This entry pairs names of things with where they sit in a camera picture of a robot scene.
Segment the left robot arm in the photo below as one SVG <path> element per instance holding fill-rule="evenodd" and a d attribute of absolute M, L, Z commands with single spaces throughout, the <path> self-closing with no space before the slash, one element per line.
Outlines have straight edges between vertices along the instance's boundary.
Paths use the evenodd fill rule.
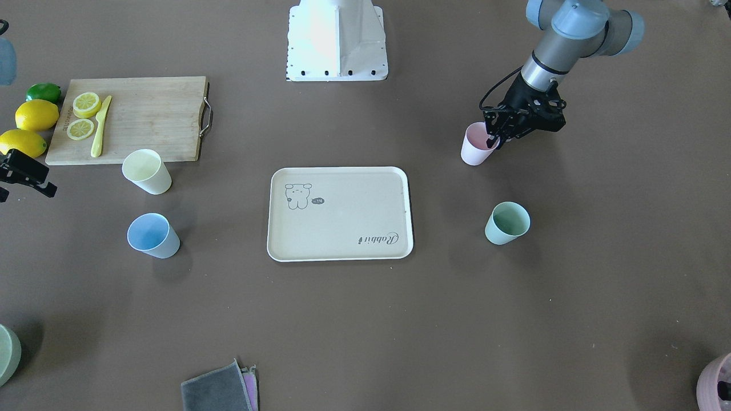
<path fill-rule="evenodd" d="M 643 17 L 614 10 L 603 1 L 530 1 L 527 20 L 544 32 L 496 106 L 480 102 L 487 146 L 504 143 L 536 130 L 558 132 L 566 124 L 558 87 L 580 58 L 627 54 L 645 34 Z"/>

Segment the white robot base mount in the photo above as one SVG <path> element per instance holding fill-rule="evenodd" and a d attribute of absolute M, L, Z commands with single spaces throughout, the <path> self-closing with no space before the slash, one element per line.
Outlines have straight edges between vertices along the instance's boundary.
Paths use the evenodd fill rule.
<path fill-rule="evenodd" d="M 371 1 L 300 1 L 289 10 L 286 79 L 387 79 L 384 13 Z"/>

